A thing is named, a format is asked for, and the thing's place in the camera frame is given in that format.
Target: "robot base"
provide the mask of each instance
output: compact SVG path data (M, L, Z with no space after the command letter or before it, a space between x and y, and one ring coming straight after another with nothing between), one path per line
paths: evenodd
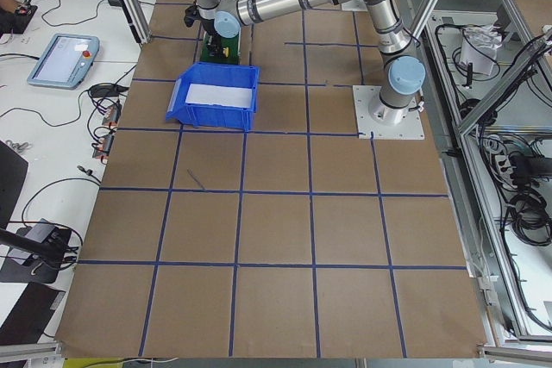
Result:
M354 110L359 138L375 140L423 140L422 121L417 111L407 113L406 118L395 126L387 126L375 121L368 110L368 104L373 97L380 93L380 86L355 85L353 86Z

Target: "tablet screen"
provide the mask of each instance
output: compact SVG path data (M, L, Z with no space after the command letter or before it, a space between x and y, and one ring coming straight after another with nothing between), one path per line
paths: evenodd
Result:
M88 50L90 39L60 36L52 45L41 69L34 79L41 81L67 82L73 73L83 51Z

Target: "white paper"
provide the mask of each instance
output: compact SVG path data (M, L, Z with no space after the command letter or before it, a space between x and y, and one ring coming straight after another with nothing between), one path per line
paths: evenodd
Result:
M253 99L251 88L190 84L186 103L222 105L224 107L249 108Z

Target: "yellow object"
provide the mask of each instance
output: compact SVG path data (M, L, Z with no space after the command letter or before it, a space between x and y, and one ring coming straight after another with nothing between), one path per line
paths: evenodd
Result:
M117 359L117 358L66 359L65 362L63 363L63 368L85 368L86 366L94 365L94 364L101 364L101 365L98 365L98 368L122 368L122 359Z

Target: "black stand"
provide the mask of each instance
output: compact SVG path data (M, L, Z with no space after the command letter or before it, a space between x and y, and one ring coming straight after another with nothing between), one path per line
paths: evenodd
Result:
M29 232L30 228L20 228L16 234L25 236ZM56 228L54 232L57 233L58 239L63 240L65 243L69 243L71 238L71 230L66 228ZM61 266L61 261L65 256L65 252L60 250L55 260L51 260L54 266ZM2 268L0 268L0 282L11 282L17 284L26 284L28 282L36 282L39 284L52 284L58 277L59 270L48 267L42 260L30 260L27 265L19 265L12 259L4 259Z

